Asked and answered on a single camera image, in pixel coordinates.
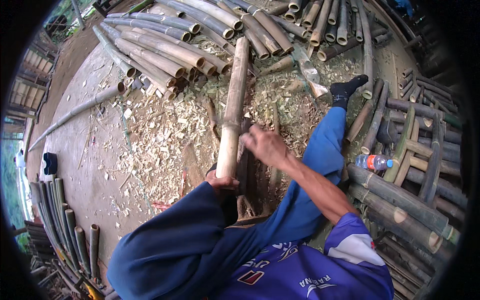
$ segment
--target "dry bamboo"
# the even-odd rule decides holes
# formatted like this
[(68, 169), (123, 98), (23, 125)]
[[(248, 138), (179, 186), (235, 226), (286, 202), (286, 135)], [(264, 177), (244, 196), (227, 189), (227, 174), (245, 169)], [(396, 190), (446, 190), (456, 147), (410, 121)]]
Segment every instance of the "dry bamboo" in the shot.
[(388, 81), (384, 82), (382, 93), (380, 94), (377, 108), (373, 115), (372, 122), (370, 123), (370, 127), (368, 128), (367, 135), (363, 139), (363, 143), (361, 146), (361, 151), (364, 154), (369, 154), (375, 144), (375, 138), (377, 136), (378, 129), (380, 128), (380, 123), (382, 122), (382, 117), (385, 111), (385, 102), (386, 98), (388, 97)]
[(397, 280), (398, 282), (400, 282), (403, 286), (405, 286), (406, 288), (408, 288), (410, 291), (414, 293), (417, 293), (419, 291), (419, 288), (415, 284), (413, 284), (411, 281), (403, 277), (399, 272), (395, 271), (391, 267), (387, 267), (387, 268), (388, 268), (388, 272), (390, 272), (390, 276), (395, 280)]
[(280, 45), (275, 39), (268, 33), (268, 31), (249, 13), (242, 13), (240, 19), (243, 21), (246, 27), (252, 30), (255, 35), (260, 39), (262, 44), (272, 54), (278, 54), (282, 51)]
[(278, 25), (270, 15), (264, 10), (257, 9), (251, 13), (252, 16), (270, 33), (270, 35), (277, 41), (285, 53), (293, 51), (293, 45), (283, 33), (282, 28)]
[[(406, 179), (417, 184), (422, 184), (424, 176), (424, 172), (420, 171), (419, 169), (410, 167), (408, 169)], [(462, 190), (449, 183), (445, 179), (438, 179), (437, 193), (440, 196), (457, 204), (458, 206), (460, 206), (460, 208), (464, 210), (467, 208), (468, 198), (463, 194)]]
[(336, 41), (342, 46), (347, 44), (347, 3), (346, 0), (340, 0), (340, 12), (338, 16), (338, 29), (336, 31)]
[[(384, 34), (386, 32), (387, 32), (387, 30), (385, 28), (376, 29), (372, 32), (372, 37)], [(343, 52), (345, 52), (349, 49), (352, 49), (353, 47), (358, 46), (360, 44), (361, 43), (359, 41), (357, 41), (355, 37), (351, 37), (351, 38), (348, 39), (347, 44), (345, 46), (337, 45), (337, 44), (331, 45), (331, 46), (329, 46), (325, 49), (318, 50), (317, 56), (318, 56), (319, 60), (327, 61), (327, 60), (337, 56), (338, 54), (343, 53)]]
[(320, 6), (322, 4), (322, 1), (316, 0), (310, 10), (307, 13), (307, 16), (302, 22), (302, 26), (306, 28), (310, 28), (313, 26), (313, 23), (315, 22), (315, 19), (317, 18), (318, 12), (320, 11)]
[(404, 94), (403, 94), (403, 97), (401, 98), (403, 101), (409, 101), (410, 99), (410, 95), (413, 93), (413, 90), (415, 89), (415, 86), (412, 84), (410, 86), (410, 88), (408, 89), (408, 91), (406, 91)]
[(163, 56), (148, 51), (147, 49), (144, 49), (125, 39), (117, 38), (115, 40), (115, 45), (120, 49), (120, 51), (128, 54), (130, 57), (132, 57), (132, 54), (138, 55), (139, 57), (159, 67), (160, 69), (164, 70), (175, 78), (180, 78), (185, 72), (185, 68), (178, 65), (177, 63), (174, 63), (164, 58)]
[(327, 25), (327, 29), (325, 31), (325, 40), (329, 43), (335, 43), (336, 41), (336, 30), (337, 26), (336, 25)]
[(287, 22), (282, 18), (272, 16), (272, 18), (275, 20), (275, 22), (279, 23), (280, 26), (282, 26), (286, 31), (293, 33), (296, 36), (299, 36), (301, 38), (306, 38), (307, 37), (307, 30), (305, 28), (297, 26), (293, 23)]
[(419, 86), (415, 87), (412, 94), (410, 95), (410, 101), (411, 102), (417, 102), (417, 99), (420, 96), (420, 90), (421, 90), (421, 88)]
[(201, 22), (211, 30), (215, 31), (217, 34), (221, 35), (223, 38), (231, 38), (234, 34), (232, 28), (227, 26), (225, 23), (187, 4), (180, 3), (177, 1), (172, 1), (172, 0), (156, 0), (156, 2), (161, 3), (170, 8), (173, 8), (177, 11), (182, 11), (186, 13), (193, 19)]
[(345, 137), (345, 139), (347, 139), (350, 143), (353, 142), (357, 134), (360, 132), (360, 129), (364, 125), (367, 116), (370, 114), (373, 107), (376, 105), (383, 86), (384, 81), (380, 78), (377, 79), (377, 81), (375, 82), (375, 86), (373, 87), (373, 97), (365, 101), (365, 104), (363, 104), (362, 109), (355, 118), (355, 121), (353, 121), (353, 124), (352, 126), (350, 126), (350, 129)]
[(223, 1), (216, 1), (216, 4), (218, 5), (219, 8), (223, 9), (224, 11), (228, 12), (231, 15), (236, 16), (237, 14), (233, 11), (232, 8), (230, 8), (225, 2)]
[(71, 118), (75, 117), (76, 115), (80, 114), (81, 112), (94, 107), (97, 104), (103, 103), (106, 100), (109, 100), (112, 97), (118, 96), (125, 91), (125, 86), (123, 83), (119, 82), (114, 86), (109, 87), (101, 91), (100, 93), (96, 94), (93, 98), (83, 102), (75, 106), (70, 112), (63, 115), (58, 121), (56, 121), (53, 125), (47, 128), (45, 132), (30, 146), (28, 151), (31, 151), (44, 137), (52, 133), (55, 129), (60, 127), (61, 125), (65, 124)]
[(252, 48), (255, 50), (255, 55), (259, 60), (265, 60), (270, 56), (270, 52), (268, 52), (267, 48), (265, 48), (259, 38), (250, 29), (245, 30), (244, 34), (252, 44)]
[(405, 298), (407, 298), (408, 300), (413, 300), (413, 297), (415, 297), (414, 293), (412, 293), (409, 289), (404, 287), (400, 282), (396, 281), (394, 278), (392, 278), (392, 283), (396, 291), (398, 291), (400, 294), (405, 296)]
[(312, 37), (310, 37), (310, 44), (314, 47), (320, 45), (322, 37), (324, 36), (331, 4), (332, 0), (324, 0), (322, 9), (320, 9), (320, 13), (318, 14), (316, 26), (313, 29)]
[(365, 99), (370, 99), (372, 97), (373, 89), (372, 35), (370, 33), (370, 25), (368, 24), (367, 14), (365, 13), (363, 2), (359, 0), (357, 4), (363, 32), (363, 73), (368, 76), (368, 82), (363, 86), (362, 96)]
[(335, 25), (336, 24), (336, 18), (338, 16), (338, 7), (339, 7), (339, 0), (333, 0), (332, 2), (332, 8), (330, 9), (330, 13), (328, 15), (328, 23), (330, 25)]
[(426, 83), (426, 82), (423, 82), (421, 80), (417, 80), (417, 84), (420, 85), (420, 86), (424, 86), (426, 89), (428, 90), (431, 90), (433, 92), (436, 92), (436, 93), (439, 93), (440, 95), (442, 95), (443, 97), (447, 98), (449, 101), (452, 101), (452, 95), (449, 94), (448, 92), (444, 91), (443, 89), (441, 88), (438, 88), (432, 84), (429, 84), (429, 83)]
[(169, 35), (171, 37), (182, 40), (184, 42), (188, 42), (192, 36), (189, 32), (185, 30), (181, 30), (175, 27), (169, 27), (169, 26), (151, 22), (151, 21), (143, 21), (143, 20), (135, 20), (135, 19), (103, 19), (103, 22), (110, 23), (110, 24), (127, 25), (127, 26), (138, 27), (138, 28), (150, 28), (155, 31), (158, 31), (166, 35)]
[(148, 34), (141, 34), (134, 31), (123, 31), (121, 36), (127, 40), (137, 41), (165, 53), (168, 53), (176, 57), (177, 59), (185, 61), (197, 68), (201, 68), (205, 64), (204, 57), (193, 53), (185, 48), (162, 40), (161, 38), (156, 38)]
[(161, 32), (157, 32), (155, 30), (149, 30), (149, 29), (145, 29), (145, 31), (149, 32), (149, 33), (153, 33), (159, 37), (161, 37), (162, 39), (168, 41), (168, 42), (171, 42), (175, 45), (179, 45), (185, 49), (188, 49), (190, 50), (191, 52), (195, 52), (201, 56), (204, 56), (205, 59), (210, 62), (211, 64), (215, 65), (217, 67), (217, 71), (218, 73), (220, 74), (225, 74), (228, 72), (228, 69), (230, 68), (230, 65), (227, 64), (226, 62), (224, 62), (223, 60), (219, 59), (217, 56), (215, 55), (212, 55), (210, 53), (206, 53), (205, 51), (193, 46), (193, 45), (190, 45), (188, 43), (185, 43), (183, 41), (180, 41), (180, 40), (177, 40), (175, 38), (172, 38), (170, 36), (167, 36)]
[(350, 0), (350, 7), (352, 8), (353, 12), (358, 12), (359, 8), (358, 8), (357, 0)]
[(408, 252), (405, 248), (403, 248), (400, 244), (398, 244), (396, 241), (392, 240), (389, 237), (384, 237), (383, 241), (385, 244), (387, 244), (389, 247), (397, 251), (404, 259), (408, 259), (408, 261), (415, 266), (417, 266), (420, 270), (422, 270), (425, 274), (427, 274), (430, 277), (433, 277), (435, 274), (435, 270), (426, 265), (424, 262), (422, 262), (420, 259), (418, 259), (416, 256)]
[(358, 12), (355, 13), (355, 38), (359, 42), (363, 42), (363, 31), (361, 29), (361, 19)]
[(299, 17), (301, 17), (300, 12), (289, 9), (288, 12), (284, 15), (285, 20), (289, 23), (295, 23)]
[(392, 157), (393, 166), (389, 168), (384, 174), (384, 180), (388, 182), (393, 182), (396, 178), (398, 170), (400, 169), (400, 164), (403, 161), (405, 152), (407, 151), (406, 140), (411, 136), (413, 130), (413, 123), (415, 120), (415, 109), (410, 106), (408, 108), (407, 120), (405, 121), (405, 126), (403, 132), (400, 136), (395, 149), (395, 154)]
[(220, 140), (220, 148), (218, 150), (216, 167), (216, 176), (218, 178), (235, 177), (249, 53), (250, 47), (247, 38), (239, 38), (237, 40), (230, 87), (228, 89), (227, 107), (222, 126), (222, 139)]
[(205, 1), (200, 0), (177, 0), (178, 2), (185, 3), (193, 8), (196, 8), (200, 11), (203, 11), (212, 17), (220, 20), (225, 25), (235, 29), (241, 30), (243, 28), (242, 21), (234, 15), (229, 14), (228, 12), (224, 11), (223, 9), (210, 4)]
[(272, 16), (279, 16), (286, 13), (289, 10), (289, 3), (280, 4), (279, 6), (269, 9), (268, 13)]
[(402, 77), (403, 78), (407, 78), (407, 76), (409, 76), (410, 74), (413, 73), (413, 69), (412, 68), (408, 68), (408, 69), (405, 69), (405, 71), (402, 72)]
[(348, 193), (366, 204), (369, 209), (377, 212), (382, 218), (388, 220), (388, 224), (408, 233), (430, 252), (435, 253), (442, 244), (442, 239), (435, 232), (425, 227), (403, 209), (396, 207), (361, 185), (351, 184)]
[[(405, 115), (401, 111), (394, 111), (394, 110), (389, 109), (389, 118), (393, 122), (402, 123), (402, 124), (405, 123)], [(424, 130), (424, 131), (427, 131), (427, 132), (432, 132), (432, 121), (431, 120), (429, 120), (427, 118), (424, 118), (424, 117), (418, 117), (418, 116), (416, 116), (415, 119), (418, 120), (418, 122), (420, 123), (420, 129), (421, 130)], [(457, 144), (457, 145), (461, 144), (462, 135), (460, 133), (457, 133), (457, 132), (454, 132), (454, 131), (451, 131), (451, 130), (447, 130), (445, 132), (444, 140), (445, 140), (444, 146), (448, 145), (453, 150), (455, 150), (457, 152), (460, 151), (460, 149), (458, 147), (455, 147), (455, 146), (451, 145), (451, 144)]]
[(135, 53), (130, 53), (130, 57), (135, 60), (136, 68), (147, 76), (148, 80), (155, 85), (166, 99), (172, 100), (175, 98), (175, 94), (168, 90), (166, 83), (157, 77), (157, 74), (161, 73), (161, 69)]
[[(419, 128), (420, 128), (420, 124), (417, 121), (417, 119), (415, 119), (413, 121), (412, 133), (409, 139), (407, 140), (407, 142), (408, 141), (416, 142), (419, 139)], [(403, 180), (405, 179), (408, 169), (410, 168), (410, 157), (413, 155), (414, 155), (414, 152), (412, 150), (409, 150), (407, 145), (407, 151), (405, 152), (405, 157), (403, 158), (402, 164), (400, 165), (400, 169), (398, 169), (398, 173), (395, 177), (395, 181), (393, 182), (394, 185), (402, 186)]]
[(458, 208), (454, 204), (451, 204), (447, 200), (442, 199), (437, 195), (433, 199), (433, 207), (448, 213), (449, 215), (458, 219), (462, 223), (465, 221), (465, 212), (463, 212), (460, 208)]
[(288, 8), (293, 12), (298, 12), (300, 10), (301, 3), (302, 3), (302, 0), (290, 0), (290, 3), (288, 4)]
[(291, 55), (287, 55), (286, 57), (282, 58), (281, 60), (277, 61), (270, 67), (263, 69), (258, 76), (265, 76), (274, 72), (278, 72), (287, 68), (291, 68), (295, 65), (295, 60)]
[(123, 13), (121, 12), (111, 13), (107, 15), (107, 18), (129, 18), (129, 19), (151, 21), (151, 22), (160, 23), (167, 26), (172, 26), (181, 30), (189, 31), (194, 35), (200, 31), (200, 24), (183, 20), (178, 17), (170, 17), (165, 15), (158, 15), (154, 13), (145, 13), (145, 12), (134, 12), (134, 13), (129, 13), (125, 16), (122, 16), (122, 15)]
[(363, 186), (389, 203), (394, 203), (437, 235), (448, 236), (451, 233), (452, 227), (448, 224), (448, 218), (426, 206), (413, 194), (355, 164), (349, 164), (347, 171), (350, 180), (354, 183)]
[(136, 69), (127, 63), (128, 58), (123, 55), (108, 39), (107, 37), (98, 29), (96, 25), (93, 26), (93, 31), (102, 44), (103, 49), (106, 53), (112, 57), (113, 61), (118, 65), (120, 70), (127, 75), (127, 77), (133, 77), (137, 73)]
[[(410, 157), (410, 165), (424, 172), (427, 171), (428, 162), (418, 157)], [(456, 163), (442, 160), (440, 163), (440, 173), (450, 174), (461, 177), (460, 167)]]
[(428, 167), (419, 192), (419, 198), (430, 207), (433, 207), (433, 197), (437, 190), (443, 142), (444, 138), (440, 116), (435, 114), (433, 116), (432, 155), (429, 158)]
[(177, 64), (179, 64), (180, 66), (184, 67), (184, 68), (185, 68), (185, 73), (184, 73), (183, 75), (186, 75), (187, 77), (188, 77), (189, 75), (191, 75), (191, 74), (195, 74), (195, 72), (196, 72), (196, 70), (197, 70), (197, 68), (194, 67), (194, 66), (192, 66), (191, 64), (189, 64), (189, 63), (187, 63), (187, 62), (185, 62), (185, 61), (183, 61), (183, 60), (181, 60), (181, 59), (179, 59), (179, 58), (176, 58), (176, 57), (174, 57), (174, 56), (172, 56), (172, 55), (170, 55), (170, 54), (168, 54), (168, 53), (165, 53), (165, 52), (163, 52), (163, 51), (160, 51), (160, 50), (158, 50), (158, 49), (155, 49), (155, 48), (153, 48), (153, 47), (147, 46), (147, 45), (142, 44), (142, 43), (139, 43), (139, 42), (135, 42), (135, 41), (132, 41), (132, 42), (133, 42), (134, 44), (136, 44), (136, 45), (139, 45), (140, 47), (143, 47), (143, 48), (147, 49), (148, 51), (151, 51), (151, 52), (153, 52), (153, 53), (155, 53), (155, 54), (161, 55), (161, 56), (165, 57), (166, 59), (171, 60), (172, 62), (177, 63)]
[[(193, 19), (189, 15), (185, 15), (183, 16), (183, 18), (187, 20), (195, 21), (195, 19)], [(229, 42), (227, 42), (227, 40), (225, 40), (221, 35), (213, 31), (212, 29), (205, 26), (203, 23), (200, 23), (200, 24), (202, 25), (202, 29), (200, 29), (200, 32), (204, 36), (207, 36), (209, 39), (211, 39), (215, 44), (217, 44), (220, 48), (225, 50), (231, 56), (235, 54), (235, 47), (233, 47)]]
[(455, 92), (451, 88), (446, 87), (446, 86), (444, 86), (444, 85), (442, 85), (442, 84), (440, 84), (440, 83), (438, 83), (435, 80), (432, 80), (430, 78), (423, 77), (423, 76), (419, 75), (419, 76), (417, 76), (417, 80), (423, 81), (423, 82), (431, 84), (433, 86), (436, 86), (439, 89), (444, 90), (445, 92), (449, 93), (452, 96), (455, 94)]
[(410, 90), (410, 88), (413, 85), (413, 81), (410, 81), (407, 86), (405, 86), (403, 89), (400, 90), (400, 96), (403, 97), (405, 94)]
[(402, 101), (402, 100), (399, 100), (399, 99), (394, 99), (394, 98), (388, 98), (387, 99), (387, 107), (388, 108), (393, 108), (393, 109), (398, 109), (398, 110), (401, 110), (401, 111), (407, 111), (408, 108), (410, 106), (412, 106), (413, 108), (415, 108), (415, 114), (417, 116), (421, 116), (421, 117), (427, 117), (429, 119), (433, 119), (433, 115), (436, 113), (436, 112), (439, 112), (442, 114), (441, 111), (439, 111), (438, 109), (433, 109), (429, 106), (426, 106), (426, 105), (423, 105), (421, 103), (412, 103), (412, 102), (406, 102), (406, 101)]
[(407, 84), (412, 81), (413, 79), (413, 74), (410, 74), (409, 76), (405, 77), (404, 79), (400, 80), (400, 82), (398, 83), (398, 87), (400, 89), (404, 89)]
[(439, 106), (440, 106), (440, 108), (443, 107), (443, 111), (448, 112), (448, 113), (450, 113), (450, 111), (453, 112), (453, 113), (457, 113), (457, 112), (458, 112), (458, 108), (456, 107), (455, 104), (451, 104), (451, 103), (448, 103), (448, 102), (446, 102), (446, 101), (441, 100), (440, 98), (436, 97), (436, 96), (432, 93), (432, 91), (426, 90), (426, 91), (424, 91), (424, 94), (425, 94), (426, 98), (427, 98), (429, 101), (431, 101), (431, 102), (434, 102), (434, 101), (435, 101), (435, 102), (439, 102)]

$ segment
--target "man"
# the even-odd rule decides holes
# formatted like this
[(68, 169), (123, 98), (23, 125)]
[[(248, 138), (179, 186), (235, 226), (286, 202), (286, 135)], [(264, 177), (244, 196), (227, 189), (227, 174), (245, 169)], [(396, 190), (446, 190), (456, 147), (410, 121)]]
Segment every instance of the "man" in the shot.
[[(124, 236), (107, 277), (123, 299), (392, 299), (385, 263), (357, 210), (336, 187), (349, 97), (366, 75), (333, 84), (333, 107), (299, 162), (280, 136), (251, 127), (242, 136), (262, 162), (292, 182), (276, 211), (250, 228), (225, 228), (221, 189), (234, 178), (205, 182), (171, 208)], [(324, 254), (305, 245), (323, 217), (336, 226)]]

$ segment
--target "cut bamboo end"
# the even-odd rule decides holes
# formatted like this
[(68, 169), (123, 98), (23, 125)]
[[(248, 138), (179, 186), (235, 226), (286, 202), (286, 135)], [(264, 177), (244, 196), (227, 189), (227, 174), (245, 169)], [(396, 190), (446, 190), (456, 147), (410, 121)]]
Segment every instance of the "cut bamboo end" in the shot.
[(341, 36), (337, 37), (336, 41), (337, 41), (337, 43), (339, 43), (342, 46), (345, 46), (347, 44), (347, 39), (344, 38), (344, 37), (341, 37)]
[(293, 12), (298, 12), (300, 10), (300, 7), (296, 3), (290, 3), (288, 8)]
[(204, 57), (200, 57), (198, 60), (197, 60), (197, 63), (196, 63), (196, 67), (197, 68), (201, 68), (205, 65), (205, 58)]
[(438, 234), (436, 234), (435, 232), (432, 231), (432, 233), (430, 234), (430, 238), (428, 240), (428, 244), (430, 245), (430, 247), (432, 249), (437, 249), (438, 250), (438, 248), (440, 247), (439, 241), (440, 241), (440, 244), (442, 244), (441, 239), (438, 236)]
[(285, 14), (285, 20), (293, 23), (293, 22), (295, 22), (295, 21), (297, 20), (297, 18), (295, 17), (294, 14), (287, 12), (287, 13)]
[(136, 68), (130, 68), (130, 69), (127, 70), (127, 77), (132, 78), (132, 77), (135, 76), (136, 73), (137, 73)]
[(176, 86), (172, 86), (172, 87), (169, 87), (168, 90), (171, 91), (172, 93), (176, 93), (178, 92), (179, 88)]
[(335, 42), (335, 35), (332, 33), (325, 34), (325, 39), (327, 42), (334, 43)]
[(180, 78), (185, 73), (185, 68), (181, 67), (175, 72), (175, 78)]
[(310, 38), (310, 44), (314, 47), (317, 47), (320, 45), (320, 40), (321, 40), (320, 33), (317, 31), (314, 31), (312, 33), (312, 37)]
[(241, 30), (243, 28), (243, 22), (238, 20), (233, 24), (233, 29)]
[(362, 147), (361, 147), (361, 152), (362, 152), (363, 154), (370, 154), (370, 149), (367, 148), (367, 147), (365, 147), (365, 146), (362, 146)]
[(209, 62), (206, 61), (206, 62), (205, 62), (205, 65), (204, 65), (203, 67), (201, 67), (201, 68), (198, 68), (198, 70), (199, 70), (200, 72), (202, 72), (203, 74), (205, 74), (205, 75), (207, 75), (207, 76), (210, 76), (210, 75), (212, 75), (212, 74), (217, 70), (217, 68), (216, 68), (215, 65), (213, 65), (213, 64), (211, 64), (211, 63), (209, 63)]
[(365, 98), (365, 99), (371, 99), (372, 98), (372, 92), (369, 91), (369, 90), (364, 90), (361, 95)]
[(200, 26), (200, 24), (195, 23), (195, 24), (193, 24), (192, 26), (190, 26), (190, 28), (189, 28), (188, 30), (189, 30), (192, 34), (195, 35), (195, 34), (197, 34), (197, 33), (200, 31), (201, 28), (202, 28), (202, 27)]
[(191, 38), (192, 38), (192, 35), (190, 34), (190, 32), (186, 32), (186, 31), (181, 36), (181, 40), (184, 42), (190, 41)]
[(228, 29), (225, 29), (222, 36), (223, 36), (223, 38), (231, 39), (233, 37), (233, 34), (234, 34), (233, 29), (228, 28)]
[(170, 78), (169, 80), (167, 80), (167, 82), (165, 82), (165, 85), (167, 86), (167, 88), (169, 88), (174, 86), (176, 83), (177, 83), (177, 79)]

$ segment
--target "green bamboo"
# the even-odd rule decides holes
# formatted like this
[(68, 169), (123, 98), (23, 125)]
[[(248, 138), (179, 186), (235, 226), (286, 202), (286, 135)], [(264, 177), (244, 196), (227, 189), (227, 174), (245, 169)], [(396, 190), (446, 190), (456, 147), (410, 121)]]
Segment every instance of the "green bamboo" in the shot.
[(462, 127), (463, 127), (462, 120), (455, 117), (454, 115), (444, 113), (444, 121), (452, 125), (453, 127), (462, 130)]
[(122, 15), (122, 17), (126, 14), (132, 13), (132, 12), (139, 12), (145, 7), (147, 7), (150, 4), (153, 4), (155, 2), (154, 0), (143, 0), (142, 2), (138, 3), (137, 5), (133, 6), (130, 8), (130, 10)]
[(413, 106), (408, 107), (407, 112), (407, 119), (405, 120), (405, 125), (403, 126), (403, 132), (400, 135), (400, 140), (396, 145), (395, 154), (392, 157), (393, 166), (385, 172), (384, 180), (388, 182), (393, 182), (395, 177), (400, 169), (400, 165), (402, 164), (403, 157), (405, 156), (405, 152), (407, 151), (407, 147), (405, 146), (405, 141), (408, 137), (411, 136), (413, 130), (413, 121), (415, 120), (415, 108)]

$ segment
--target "plastic water bottle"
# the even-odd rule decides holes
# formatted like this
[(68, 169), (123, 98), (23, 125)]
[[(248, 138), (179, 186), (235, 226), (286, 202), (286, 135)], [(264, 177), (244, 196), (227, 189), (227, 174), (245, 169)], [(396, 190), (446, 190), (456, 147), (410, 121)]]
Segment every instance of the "plastic water bottle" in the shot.
[(364, 169), (386, 170), (393, 166), (393, 160), (384, 155), (360, 154), (355, 159), (355, 165)]

